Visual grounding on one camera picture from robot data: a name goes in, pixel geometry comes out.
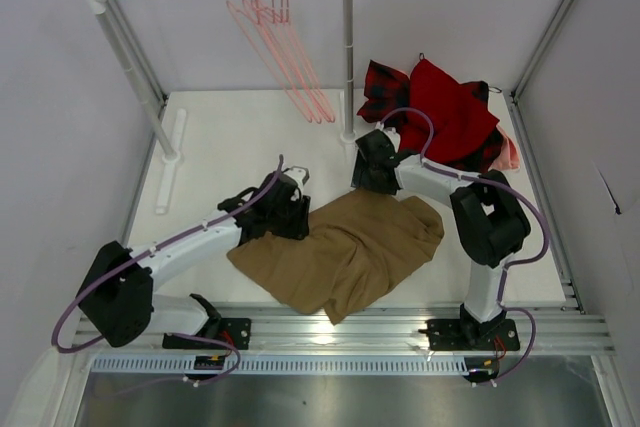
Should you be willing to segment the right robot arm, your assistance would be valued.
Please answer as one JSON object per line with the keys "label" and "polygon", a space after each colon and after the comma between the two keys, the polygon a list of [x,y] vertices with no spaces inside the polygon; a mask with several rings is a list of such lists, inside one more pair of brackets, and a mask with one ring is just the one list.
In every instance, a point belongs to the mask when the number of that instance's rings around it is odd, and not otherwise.
{"label": "right robot arm", "polygon": [[454,319],[435,319],[422,332],[434,351],[487,351],[513,328],[501,305],[505,267],[531,233],[528,217],[505,176],[472,175],[400,152],[390,135],[373,130],[355,141],[352,185],[395,195],[409,191],[451,209],[460,245],[470,262],[467,295]]}

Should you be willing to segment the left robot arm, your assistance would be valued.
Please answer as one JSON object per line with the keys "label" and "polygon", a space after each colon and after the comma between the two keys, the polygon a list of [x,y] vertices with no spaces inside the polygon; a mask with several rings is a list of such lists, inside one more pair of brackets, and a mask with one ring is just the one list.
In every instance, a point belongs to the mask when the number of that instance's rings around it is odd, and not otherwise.
{"label": "left robot arm", "polygon": [[171,297],[159,294],[159,288],[205,259],[265,234],[304,239],[308,179],[302,167],[273,172],[260,187],[220,202],[212,218],[169,239],[136,248],[105,244],[81,285],[80,310],[113,348],[144,334],[163,335],[168,349],[202,349],[208,339],[227,339],[223,317],[205,297]]}

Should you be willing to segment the tan pleated skirt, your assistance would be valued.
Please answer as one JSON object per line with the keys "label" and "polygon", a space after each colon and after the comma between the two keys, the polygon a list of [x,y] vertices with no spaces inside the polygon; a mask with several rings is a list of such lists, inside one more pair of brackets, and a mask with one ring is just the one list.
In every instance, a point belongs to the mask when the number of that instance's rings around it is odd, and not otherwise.
{"label": "tan pleated skirt", "polygon": [[313,211],[304,239],[267,233],[227,257],[278,302],[301,314],[323,310],[338,324],[430,262],[444,234],[440,214],[420,198],[358,189]]}

